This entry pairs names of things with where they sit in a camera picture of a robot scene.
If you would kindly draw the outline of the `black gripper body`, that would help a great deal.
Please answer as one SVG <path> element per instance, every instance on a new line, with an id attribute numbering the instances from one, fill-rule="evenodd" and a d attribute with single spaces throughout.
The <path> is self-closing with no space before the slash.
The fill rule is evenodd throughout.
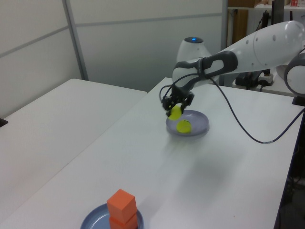
<path id="1" fill-rule="evenodd" d="M 189 97 L 190 94 L 191 92 L 188 90 L 185 90 L 176 85 L 172 86 L 171 97 L 176 101 L 184 101 Z"/>

